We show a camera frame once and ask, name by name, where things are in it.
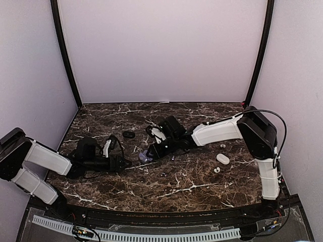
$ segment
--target black frame post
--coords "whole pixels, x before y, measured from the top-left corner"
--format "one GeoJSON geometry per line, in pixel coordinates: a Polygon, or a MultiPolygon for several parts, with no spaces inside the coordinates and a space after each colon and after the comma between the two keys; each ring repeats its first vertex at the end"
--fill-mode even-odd
{"type": "Polygon", "coordinates": [[[273,12],[274,12],[274,4],[275,4],[275,0],[268,0],[268,2],[267,2],[266,17],[265,17],[265,20],[264,20],[262,37],[261,37],[261,41],[260,41],[260,47],[259,47],[259,52],[258,52],[256,64],[255,64],[255,67],[254,67],[254,71],[253,71],[253,74],[252,74],[252,78],[251,78],[251,82],[250,82],[250,86],[249,86],[249,89],[248,89],[246,99],[245,99],[245,101],[242,102],[242,105],[243,105],[244,108],[246,108],[247,106],[250,105],[254,90],[255,90],[256,85],[257,85],[257,81],[258,81],[258,77],[259,77],[259,73],[260,73],[260,69],[261,69],[261,65],[262,65],[262,61],[263,61],[263,57],[264,57],[264,53],[265,53],[266,46],[267,46],[269,31],[270,31],[270,28],[271,28],[272,17],[273,17],[273,12]]]}
{"type": "Polygon", "coordinates": [[[70,82],[70,86],[71,86],[71,89],[72,89],[72,92],[74,95],[75,102],[76,102],[77,106],[80,108],[83,104],[82,104],[82,100],[81,100],[79,91],[76,86],[76,82],[75,82],[75,78],[73,75],[70,59],[67,54],[67,49],[66,49],[66,45],[65,45],[63,29],[62,29],[62,24],[61,24],[61,19],[60,19],[58,2],[57,2],[57,0],[50,0],[50,4],[51,4],[52,17],[54,19],[54,24],[55,24],[55,29],[56,29],[56,35],[57,35],[57,39],[59,42],[66,74],[67,74],[67,77],[70,82]]]}

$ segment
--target white oval object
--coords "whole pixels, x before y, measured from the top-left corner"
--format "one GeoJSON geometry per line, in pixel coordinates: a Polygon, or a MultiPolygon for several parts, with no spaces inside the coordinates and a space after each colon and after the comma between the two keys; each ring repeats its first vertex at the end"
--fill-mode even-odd
{"type": "Polygon", "coordinates": [[[218,154],[217,160],[219,162],[221,162],[223,165],[227,165],[230,163],[230,159],[227,156],[225,156],[224,154],[218,154]]]}

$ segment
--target brown marble tabletop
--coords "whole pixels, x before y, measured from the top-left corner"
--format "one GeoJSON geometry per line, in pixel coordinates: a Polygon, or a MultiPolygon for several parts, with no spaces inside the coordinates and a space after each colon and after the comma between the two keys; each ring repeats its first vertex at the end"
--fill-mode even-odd
{"type": "Polygon", "coordinates": [[[174,115],[185,128],[232,116],[240,103],[115,103],[86,104],[77,114],[60,148],[67,155],[78,140],[93,137],[102,146],[116,135],[133,167],[117,174],[91,173],[67,179],[49,172],[47,182],[56,186],[70,204],[135,212],[192,212],[240,207],[260,202],[261,181],[257,164],[243,140],[213,143],[181,155],[180,151],[158,162],[141,165],[138,153],[154,142],[145,128],[174,115]],[[134,131],[134,139],[122,137],[134,131]],[[228,165],[216,161],[223,153],[228,165]]]}

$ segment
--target marble table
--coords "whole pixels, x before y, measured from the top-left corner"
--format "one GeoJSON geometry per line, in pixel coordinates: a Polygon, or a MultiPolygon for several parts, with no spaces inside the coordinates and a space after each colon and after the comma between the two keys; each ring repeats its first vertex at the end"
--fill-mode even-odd
{"type": "Polygon", "coordinates": [[[86,104],[77,114],[60,148],[67,155],[78,140],[93,137],[102,146],[116,135],[133,167],[117,174],[89,172],[79,179],[67,179],[49,172],[47,182],[56,186],[70,204],[135,212],[192,212],[240,207],[260,202],[261,181],[257,164],[243,140],[213,143],[179,151],[156,163],[142,166],[138,153],[154,142],[145,128],[174,115],[185,128],[219,120],[241,112],[240,103],[115,103],[86,104]],[[122,137],[134,131],[134,139],[122,137]],[[216,161],[223,153],[230,164],[216,161]]]}

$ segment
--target white slotted strip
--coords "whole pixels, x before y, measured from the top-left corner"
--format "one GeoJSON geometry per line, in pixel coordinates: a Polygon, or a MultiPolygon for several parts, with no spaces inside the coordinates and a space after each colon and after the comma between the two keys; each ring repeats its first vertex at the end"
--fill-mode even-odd
{"type": "MultiPolygon", "coordinates": [[[[50,218],[34,215],[33,223],[51,230],[72,236],[73,225],[67,222],[59,222],[50,218]]],[[[228,229],[223,231],[214,231],[206,233],[190,234],[170,234],[170,235],[151,235],[151,234],[130,234],[116,233],[100,229],[95,230],[101,238],[101,241],[124,241],[124,242],[213,242],[225,241],[234,238],[240,238],[240,229],[228,229]]]]}

